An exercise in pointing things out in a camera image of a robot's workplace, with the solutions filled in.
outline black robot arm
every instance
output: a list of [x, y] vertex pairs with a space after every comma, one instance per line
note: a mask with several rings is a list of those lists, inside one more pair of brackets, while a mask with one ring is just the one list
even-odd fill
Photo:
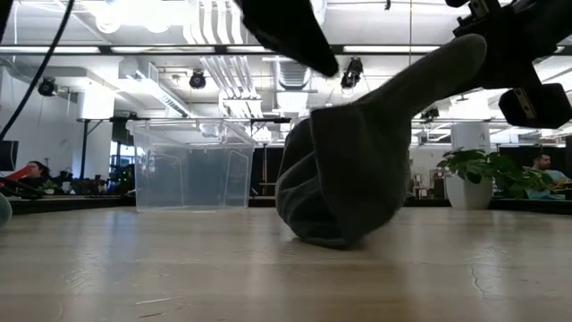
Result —
[[[465, 0], [447, 0], [460, 6]], [[499, 101], [507, 122], [516, 126], [556, 129], [572, 118], [572, 108], [560, 84], [543, 85], [533, 66], [552, 55], [572, 34], [572, 1], [518, 0], [500, 6], [498, 0], [470, 0], [471, 15], [459, 18], [456, 37], [479, 34], [487, 56], [479, 73], [457, 89], [511, 89]]]

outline desk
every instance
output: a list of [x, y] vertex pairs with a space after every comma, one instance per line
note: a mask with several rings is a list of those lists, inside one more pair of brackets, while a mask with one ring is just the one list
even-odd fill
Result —
[[9, 198], [14, 215], [78, 209], [134, 206], [135, 200], [122, 197], [45, 196], [39, 200]]
[[405, 208], [351, 251], [272, 209], [17, 216], [0, 321], [568, 322], [572, 221]]

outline black cable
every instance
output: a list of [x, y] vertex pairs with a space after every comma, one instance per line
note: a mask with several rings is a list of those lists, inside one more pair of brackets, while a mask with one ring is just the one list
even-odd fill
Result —
[[18, 119], [18, 116], [20, 116], [21, 111], [26, 106], [26, 103], [28, 103], [29, 97], [32, 95], [32, 91], [36, 88], [36, 85], [38, 85], [39, 78], [42, 77], [42, 75], [44, 74], [44, 70], [46, 69], [47, 64], [49, 63], [50, 58], [52, 57], [52, 54], [54, 53], [55, 48], [57, 47], [57, 44], [60, 42], [60, 39], [62, 38], [63, 31], [65, 30], [65, 26], [68, 24], [68, 20], [70, 19], [70, 15], [72, 15], [72, 9], [73, 9], [73, 3], [74, 2], [75, 2], [75, 0], [69, 0], [68, 1], [68, 7], [65, 9], [65, 13], [63, 14], [62, 22], [60, 23], [60, 28], [55, 33], [54, 41], [52, 42], [52, 45], [47, 50], [46, 56], [44, 57], [44, 61], [39, 66], [38, 71], [36, 72], [36, 75], [32, 79], [32, 82], [29, 84], [28, 90], [24, 94], [24, 97], [21, 99], [20, 104], [18, 105], [18, 107], [14, 111], [14, 114], [12, 115], [12, 117], [10, 118], [10, 120], [8, 121], [6, 126], [2, 129], [2, 132], [0, 132], [0, 141], [4, 140], [6, 133], [14, 125], [14, 122], [16, 122], [16, 119]]

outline man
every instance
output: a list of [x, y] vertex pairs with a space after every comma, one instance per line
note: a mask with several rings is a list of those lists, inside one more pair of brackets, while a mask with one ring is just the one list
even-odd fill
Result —
[[[545, 154], [541, 154], [534, 159], [533, 170], [542, 171], [548, 174], [554, 183], [568, 183], [570, 179], [558, 170], [550, 170], [551, 167], [551, 157]], [[565, 195], [562, 194], [551, 194], [550, 191], [526, 191], [529, 199], [551, 199], [551, 200], [564, 200]]]

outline spotlight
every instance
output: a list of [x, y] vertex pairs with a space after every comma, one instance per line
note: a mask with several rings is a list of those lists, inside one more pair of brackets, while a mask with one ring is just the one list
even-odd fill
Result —
[[44, 77], [38, 86], [38, 93], [43, 97], [54, 97], [57, 95], [57, 85], [54, 77]]
[[348, 68], [341, 78], [341, 87], [343, 89], [353, 89], [356, 87], [361, 79], [359, 75], [362, 72], [364, 72], [364, 65], [361, 63], [361, 59], [359, 57], [351, 57]]
[[437, 117], [439, 117], [439, 109], [435, 106], [429, 107], [429, 109], [421, 114], [421, 119], [423, 120], [433, 120]]
[[206, 85], [205, 71], [201, 69], [193, 70], [193, 75], [190, 77], [189, 85], [193, 89], [203, 89]]

